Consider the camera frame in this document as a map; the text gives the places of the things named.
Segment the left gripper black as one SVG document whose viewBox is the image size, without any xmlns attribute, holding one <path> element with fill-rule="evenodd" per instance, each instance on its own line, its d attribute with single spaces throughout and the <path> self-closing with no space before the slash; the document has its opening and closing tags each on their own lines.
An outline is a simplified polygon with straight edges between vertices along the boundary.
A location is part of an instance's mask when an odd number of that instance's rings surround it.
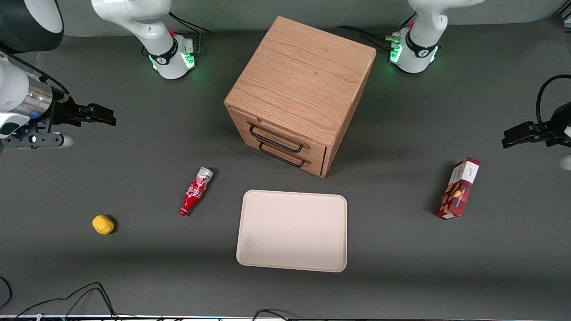
<svg viewBox="0 0 571 321">
<path fill-rule="evenodd" d="M 563 123 L 558 121 L 546 121 L 538 123 L 538 126 L 546 138 L 546 145 L 564 145 Z M 526 121 L 504 132 L 502 147 L 507 149 L 518 144 L 535 143 L 537 138 L 537 125 L 532 121 Z"/>
</svg>

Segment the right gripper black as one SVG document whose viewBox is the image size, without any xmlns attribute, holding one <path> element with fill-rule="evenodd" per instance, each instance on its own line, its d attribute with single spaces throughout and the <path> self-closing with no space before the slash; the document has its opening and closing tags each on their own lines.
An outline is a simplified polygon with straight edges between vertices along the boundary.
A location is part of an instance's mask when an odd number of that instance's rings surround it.
<svg viewBox="0 0 571 321">
<path fill-rule="evenodd" d="M 89 114 L 86 112 L 87 107 L 77 104 L 70 95 L 66 95 L 62 91 L 52 92 L 52 102 L 47 112 L 42 116 L 42 124 L 51 132 L 53 125 L 69 124 L 80 127 L 85 123 L 102 123 L 110 126 L 116 126 L 116 118 L 113 111 L 101 105 L 90 103 Z"/>
</svg>

